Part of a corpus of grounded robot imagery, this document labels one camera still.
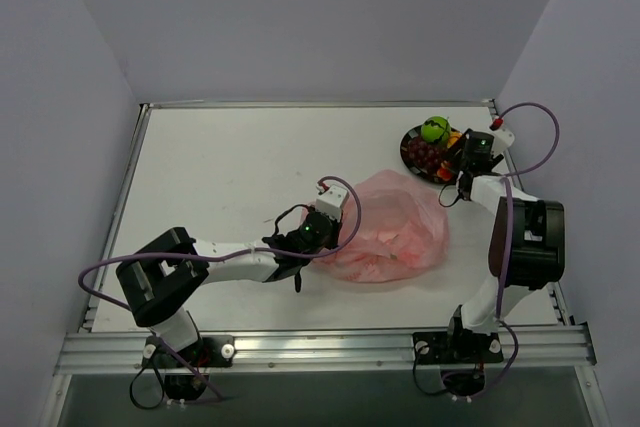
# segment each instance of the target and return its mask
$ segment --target plastic bag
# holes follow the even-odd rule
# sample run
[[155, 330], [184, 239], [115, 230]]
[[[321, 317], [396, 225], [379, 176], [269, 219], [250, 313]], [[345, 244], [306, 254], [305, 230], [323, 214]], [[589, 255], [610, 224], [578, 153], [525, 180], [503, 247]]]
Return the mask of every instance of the plastic bag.
[[[362, 223], [335, 255], [313, 261], [331, 276], [351, 282], [388, 282], [415, 277], [442, 262], [449, 246], [446, 210], [438, 194], [416, 179], [383, 170], [355, 186]], [[356, 206], [343, 212], [340, 242], [352, 232]]]

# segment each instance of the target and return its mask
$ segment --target gray wall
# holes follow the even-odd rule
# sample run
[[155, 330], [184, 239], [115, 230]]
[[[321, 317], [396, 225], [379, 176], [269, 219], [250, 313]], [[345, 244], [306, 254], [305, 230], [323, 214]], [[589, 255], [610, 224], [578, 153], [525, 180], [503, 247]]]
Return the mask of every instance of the gray wall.
[[82, 0], [0, 0], [0, 423], [40, 413], [137, 107]]
[[480, 99], [548, 0], [84, 0], [139, 101]]
[[[640, 0], [550, 0], [499, 97], [551, 107], [562, 138], [548, 165], [524, 178], [564, 202], [564, 288], [587, 319], [613, 424], [637, 425], [640, 377]], [[537, 112], [508, 119], [520, 167], [547, 149], [551, 123]]]

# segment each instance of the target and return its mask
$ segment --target screw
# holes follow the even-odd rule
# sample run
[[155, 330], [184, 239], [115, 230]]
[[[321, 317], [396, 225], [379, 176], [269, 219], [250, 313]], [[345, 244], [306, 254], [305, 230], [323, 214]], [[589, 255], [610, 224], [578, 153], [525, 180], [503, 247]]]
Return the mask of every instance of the screw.
[[500, 345], [500, 342], [496, 339], [493, 339], [491, 341], [491, 345], [489, 345], [489, 352], [491, 352], [492, 354], [497, 354], [498, 352], [500, 352], [501, 348], [502, 346]]
[[420, 355], [427, 355], [429, 353], [429, 344], [424, 340], [420, 340], [416, 342], [416, 345], [413, 346], [416, 352]]
[[220, 349], [220, 355], [222, 355], [223, 359], [230, 359], [233, 357], [233, 354], [236, 353], [236, 349], [231, 344], [224, 344], [222, 349]]

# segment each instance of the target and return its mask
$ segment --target white tabletop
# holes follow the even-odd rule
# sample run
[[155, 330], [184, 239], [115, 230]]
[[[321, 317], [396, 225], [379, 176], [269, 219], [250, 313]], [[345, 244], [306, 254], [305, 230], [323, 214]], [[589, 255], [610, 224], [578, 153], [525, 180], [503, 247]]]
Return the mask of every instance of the white tabletop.
[[[174, 226], [214, 242], [259, 239], [272, 233], [273, 219], [282, 211], [312, 201], [323, 175], [352, 184], [383, 169], [411, 175], [400, 159], [400, 140], [433, 115], [448, 117], [460, 130], [484, 130], [491, 122], [489, 110], [480, 106], [153, 111], [113, 255], [133, 253]], [[299, 294], [292, 279], [223, 282], [199, 289], [186, 308], [202, 330], [446, 326], [488, 271], [494, 220], [469, 202], [459, 202], [448, 214], [448, 259], [417, 278], [357, 284], [307, 267]], [[281, 230], [296, 222], [299, 216], [291, 215]], [[114, 267], [103, 291], [124, 298]], [[545, 289], [526, 298], [507, 320], [557, 323]], [[131, 314], [101, 301], [93, 331], [128, 330], [138, 330]]]

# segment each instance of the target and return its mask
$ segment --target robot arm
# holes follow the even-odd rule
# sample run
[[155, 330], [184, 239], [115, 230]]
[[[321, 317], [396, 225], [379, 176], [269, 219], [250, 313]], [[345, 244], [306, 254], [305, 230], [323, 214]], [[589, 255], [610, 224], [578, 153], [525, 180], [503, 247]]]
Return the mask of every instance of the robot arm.
[[193, 254], [220, 260], [149, 259], [120, 264], [116, 276], [136, 325], [149, 328], [175, 351], [187, 355], [200, 342], [200, 336], [182, 305], [197, 288], [211, 282], [275, 282], [294, 277], [299, 292], [300, 270], [311, 260], [286, 253], [317, 254], [324, 248], [337, 247], [342, 210], [349, 197], [348, 191], [339, 186], [321, 190], [314, 205], [306, 206], [308, 213], [302, 224], [286, 235], [278, 233], [276, 227], [273, 235], [261, 240], [226, 244], [195, 239], [185, 228], [175, 227], [143, 247], [140, 253]]
[[[503, 316], [535, 290], [560, 280], [564, 271], [562, 205], [540, 200], [515, 187], [511, 190], [514, 230], [502, 297]], [[475, 177], [469, 197], [493, 214], [496, 221], [489, 248], [489, 272], [473, 298], [462, 306], [462, 325], [474, 333], [490, 334], [498, 330], [496, 301], [509, 227], [504, 182], [496, 176]]]
[[[500, 123], [493, 134], [467, 131], [462, 139], [449, 159], [458, 170], [458, 197], [482, 205], [495, 216], [489, 272], [475, 295], [458, 307], [449, 328], [453, 357], [469, 359], [477, 358], [498, 332], [500, 319], [496, 310], [505, 248], [509, 249], [509, 261], [505, 266], [501, 316], [509, 314], [535, 290], [562, 277], [564, 208], [558, 202], [540, 200], [512, 187], [513, 225], [508, 225], [505, 184], [501, 176], [491, 171], [513, 143], [513, 134]], [[513, 229], [510, 246], [505, 245], [508, 229]]]

